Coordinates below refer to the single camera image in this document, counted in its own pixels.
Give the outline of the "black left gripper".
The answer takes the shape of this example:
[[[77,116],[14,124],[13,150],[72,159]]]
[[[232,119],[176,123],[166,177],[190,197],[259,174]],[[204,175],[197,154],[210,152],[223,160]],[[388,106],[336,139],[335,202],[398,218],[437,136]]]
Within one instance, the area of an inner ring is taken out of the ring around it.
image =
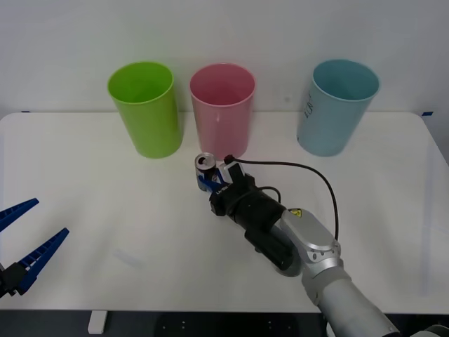
[[[3,232],[9,225],[14,223],[38,203],[39,200],[33,198],[0,211],[0,232]],[[39,273],[53,257],[68,234],[69,230],[63,228],[18,262],[13,263],[6,269],[1,265],[0,298],[7,293],[10,296],[14,296],[16,293],[20,295],[25,294],[37,280]]]

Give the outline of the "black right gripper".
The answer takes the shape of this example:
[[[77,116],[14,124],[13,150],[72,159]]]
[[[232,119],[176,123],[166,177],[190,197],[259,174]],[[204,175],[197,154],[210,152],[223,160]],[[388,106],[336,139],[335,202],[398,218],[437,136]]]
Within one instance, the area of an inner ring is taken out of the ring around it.
[[[254,213],[250,204],[253,197],[243,197],[255,189],[251,175],[246,173],[236,183],[227,183],[219,168],[215,168],[210,179],[197,176],[197,183],[202,191],[211,193],[210,208],[216,216],[249,217]]]

